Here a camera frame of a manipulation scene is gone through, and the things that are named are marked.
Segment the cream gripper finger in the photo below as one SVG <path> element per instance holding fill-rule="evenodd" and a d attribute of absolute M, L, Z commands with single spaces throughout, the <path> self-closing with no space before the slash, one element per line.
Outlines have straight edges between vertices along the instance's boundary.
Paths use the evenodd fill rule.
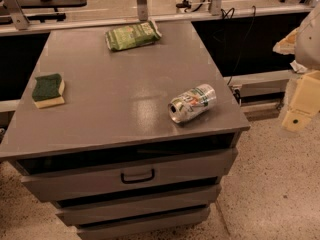
<path fill-rule="evenodd" d="M 291 132 L 304 129 L 320 112 L 320 71 L 304 74 L 289 103 L 282 127 Z"/>
<path fill-rule="evenodd" d="M 282 55 L 295 54 L 297 32 L 298 29 L 292 30 L 285 38 L 274 45 L 273 51 Z"/>

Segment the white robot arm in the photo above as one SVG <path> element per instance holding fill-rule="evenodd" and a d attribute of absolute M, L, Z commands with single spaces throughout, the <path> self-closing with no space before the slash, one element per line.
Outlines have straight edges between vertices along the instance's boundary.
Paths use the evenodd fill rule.
<path fill-rule="evenodd" d="M 300 26 L 277 42 L 273 51 L 294 54 L 295 62 L 309 73 L 297 80 L 297 87 L 282 121 L 291 132 L 302 130 L 320 111 L 320 4 L 317 4 Z"/>

